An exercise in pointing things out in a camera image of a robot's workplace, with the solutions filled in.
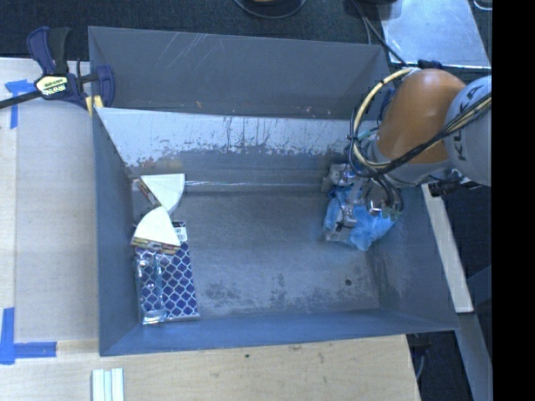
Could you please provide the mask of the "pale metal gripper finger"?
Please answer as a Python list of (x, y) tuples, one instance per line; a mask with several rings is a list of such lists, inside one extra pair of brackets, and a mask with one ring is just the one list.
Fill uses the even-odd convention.
[(321, 191), (328, 193), (334, 187), (345, 187), (349, 184), (347, 164), (331, 164), (327, 175), (322, 179)]
[(324, 220), (324, 237), (327, 241), (346, 242), (357, 224), (356, 219), (335, 217)]

